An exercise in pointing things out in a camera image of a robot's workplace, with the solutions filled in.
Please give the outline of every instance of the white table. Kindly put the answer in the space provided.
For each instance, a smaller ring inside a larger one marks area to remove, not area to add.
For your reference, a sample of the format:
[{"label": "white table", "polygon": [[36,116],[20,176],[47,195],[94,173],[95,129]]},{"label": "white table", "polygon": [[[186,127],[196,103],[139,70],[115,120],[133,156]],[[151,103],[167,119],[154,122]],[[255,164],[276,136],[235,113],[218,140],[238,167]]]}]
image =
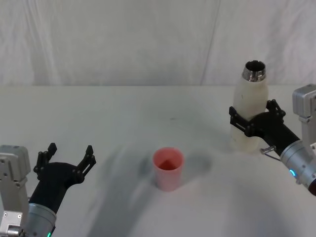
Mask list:
[{"label": "white table", "polygon": [[[270,98],[301,136],[296,88],[272,86]],[[314,237],[316,197],[282,163],[230,148],[233,90],[1,87],[0,144],[27,147],[32,168],[51,142],[51,161],[72,164],[93,146],[97,164],[68,190],[55,237]],[[184,184],[171,193],[152,182],[151,154],[163,146],[186,157]],[[28,179],[31,194],[36,175]]]}]

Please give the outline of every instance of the plastic cup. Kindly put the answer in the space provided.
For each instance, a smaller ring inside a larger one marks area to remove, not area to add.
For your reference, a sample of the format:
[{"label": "plastic cup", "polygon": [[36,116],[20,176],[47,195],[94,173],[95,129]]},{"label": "plastic cup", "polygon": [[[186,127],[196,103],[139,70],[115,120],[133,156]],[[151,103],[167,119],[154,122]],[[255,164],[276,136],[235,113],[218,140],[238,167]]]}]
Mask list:
[{"label": "plastic cup", "polygon": [[170,192],[180,186],[184,164],[181,151],[173,147],[161,148],[154,153],[153,163],[158,188]]}]

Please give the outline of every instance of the water bottle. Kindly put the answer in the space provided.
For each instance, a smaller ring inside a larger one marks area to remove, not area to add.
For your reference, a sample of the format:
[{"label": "water bottle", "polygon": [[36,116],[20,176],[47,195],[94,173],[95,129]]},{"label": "water bottle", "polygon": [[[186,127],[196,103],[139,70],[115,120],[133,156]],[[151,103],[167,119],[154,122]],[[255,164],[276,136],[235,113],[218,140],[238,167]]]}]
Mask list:
[{"label": "water bottle", "polygon": [[[233,107],[244,119],[251,120],[265,111],[268,100],[266,66],[261,61],[246,63],[234,93]],[[258,148],[259,137],[247,137],[231,125],[233,147],[239,151],[252,152]]]}]

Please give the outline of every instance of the white curtain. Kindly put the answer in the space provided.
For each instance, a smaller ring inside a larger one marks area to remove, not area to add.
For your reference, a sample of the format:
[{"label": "white curtain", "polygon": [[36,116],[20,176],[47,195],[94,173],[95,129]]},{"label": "white curtain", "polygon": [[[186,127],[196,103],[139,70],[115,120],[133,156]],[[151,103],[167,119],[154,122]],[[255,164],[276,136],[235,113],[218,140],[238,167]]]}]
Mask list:
[{"label": "white curtain", "polygon": [[0,84],[316,83],[314,0],[1,0]]}]

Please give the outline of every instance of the blue led light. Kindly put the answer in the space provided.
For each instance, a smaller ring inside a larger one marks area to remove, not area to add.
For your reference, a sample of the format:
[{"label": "blue led light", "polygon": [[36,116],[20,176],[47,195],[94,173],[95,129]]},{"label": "blue led light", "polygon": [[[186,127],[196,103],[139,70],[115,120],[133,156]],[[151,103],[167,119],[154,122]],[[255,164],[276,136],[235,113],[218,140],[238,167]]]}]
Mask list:
[{"label": "blue led light", "polygon": [[293,170],[289,170],[289,172],[295,177],[296,176],[296,173],[293,171]]}]

